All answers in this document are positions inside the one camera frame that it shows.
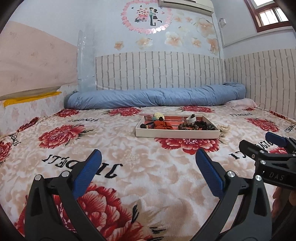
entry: pink pillow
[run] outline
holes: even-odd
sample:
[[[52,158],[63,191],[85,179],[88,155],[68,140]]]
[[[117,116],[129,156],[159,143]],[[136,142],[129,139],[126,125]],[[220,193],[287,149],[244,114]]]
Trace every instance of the pink pillow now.
[[[248,98],[243,98],[241,100],[231,100],[226,102],[224,105],[230,106],[234,110],[243,110],[249,107],[257,108],[257,104],[252,100]]]

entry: floral bedsheet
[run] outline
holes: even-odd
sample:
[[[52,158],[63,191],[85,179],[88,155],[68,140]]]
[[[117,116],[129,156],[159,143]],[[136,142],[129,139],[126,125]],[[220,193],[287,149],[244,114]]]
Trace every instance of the floral bedsheet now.
[[[215,125],[230,125],[218,139],[137,138],[141,113],[201,113]],[[198,231],[218,202],[195,163],[203,148],[225,170],[251,178],[254,161],[239,152],[242,139],[270,152],[284,152],[265,141],[265,133],[294,136],[296,126],[261,109],[214,107],[145,107],[114,110],[61,110],[34,118],[0,140],[0,203],[24,234],[27,195],[33,178],[58,176],[94,149],[103,162],[84,196],[78,199],[87,216],[108,241],[186,241]],[[266,185],[270,202],[275,187]],[[58,196],[57,209],[65,226],[74,227]],[[231,226],[238,210],[238,198]]]

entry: pink wall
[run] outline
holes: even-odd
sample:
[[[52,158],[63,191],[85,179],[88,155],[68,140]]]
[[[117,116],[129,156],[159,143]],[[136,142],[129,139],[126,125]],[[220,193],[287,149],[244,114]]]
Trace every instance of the pink wall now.
[[[0,34],[0,96],[77,84],[77,47],[9,21]]]

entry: window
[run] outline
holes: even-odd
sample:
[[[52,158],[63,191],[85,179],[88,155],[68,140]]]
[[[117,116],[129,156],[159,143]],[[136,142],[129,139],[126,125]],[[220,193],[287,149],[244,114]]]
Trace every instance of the window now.
[[[279,6],[270,0],[244,0],[253,18],[257,32],[291,26]]]

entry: blue gripper pad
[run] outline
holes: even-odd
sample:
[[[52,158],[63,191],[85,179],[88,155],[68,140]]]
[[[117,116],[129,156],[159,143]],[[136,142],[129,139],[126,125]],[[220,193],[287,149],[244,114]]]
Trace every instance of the blue gripper pad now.
[[[276,144],[279,147],[285,147],[287,146],[287,141],[285,137],[281,137],[277,134],[271,133],[271,132],[267,132],[265,134],[265,139],[268,142],[271,142],[273,144]]]
[[[76,200],[85,194],[85,191],[89,184],[91,183],[93,177],[98,171],[102,163],[102,154],[99,150],[95,150],[92,156],[89,157],[88,162],[85,164],[84,168],[78,174],[73,182],[72,194]]]
[[[195,161],[212,194],[221,199],[224,196],[224,181],[213,166],[213,161],[203,149],[197,150]]]

